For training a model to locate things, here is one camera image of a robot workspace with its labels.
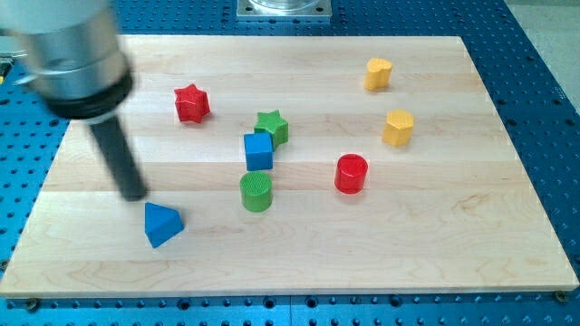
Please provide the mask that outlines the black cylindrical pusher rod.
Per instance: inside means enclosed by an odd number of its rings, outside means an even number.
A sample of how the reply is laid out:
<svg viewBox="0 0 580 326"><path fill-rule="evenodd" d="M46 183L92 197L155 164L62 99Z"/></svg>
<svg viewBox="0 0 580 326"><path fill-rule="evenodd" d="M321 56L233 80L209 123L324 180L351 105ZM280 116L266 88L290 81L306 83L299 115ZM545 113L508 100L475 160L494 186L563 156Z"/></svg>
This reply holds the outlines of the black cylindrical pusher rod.
<svg viewBox="0 0 580 326"><path fill-rule="evenodd" d="M148 189L132 156L116 116L90 125L90 130L111 173L115 186L126 201L144 198Z"/></svg>

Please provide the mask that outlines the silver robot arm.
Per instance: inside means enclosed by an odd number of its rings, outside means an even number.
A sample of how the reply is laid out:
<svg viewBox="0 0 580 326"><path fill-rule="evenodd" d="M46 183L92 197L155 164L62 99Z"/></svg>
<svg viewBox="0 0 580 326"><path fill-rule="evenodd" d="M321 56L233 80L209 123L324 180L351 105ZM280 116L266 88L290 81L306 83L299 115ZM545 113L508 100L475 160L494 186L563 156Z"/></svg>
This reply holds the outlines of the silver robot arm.
<svg viewBox="0 0 580 326"><path fill-rule="evenodd" d="M133 86L110 1L3 0L1 26L28 72L23 83L54 115L90 128L121 196L148 189L117 116Z"/></svg>

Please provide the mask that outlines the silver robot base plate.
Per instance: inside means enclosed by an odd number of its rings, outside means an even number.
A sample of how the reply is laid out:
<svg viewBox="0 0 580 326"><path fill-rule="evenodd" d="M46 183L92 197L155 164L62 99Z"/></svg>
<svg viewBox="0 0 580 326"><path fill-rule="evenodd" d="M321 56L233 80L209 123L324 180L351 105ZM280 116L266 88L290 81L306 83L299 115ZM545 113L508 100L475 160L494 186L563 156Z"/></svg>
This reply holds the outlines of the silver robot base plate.
<svg viewBox="0 0 580 326"><path fill-rule="evenodd" d="M330 18L331 0L238 0L237 17Z"/></svg>

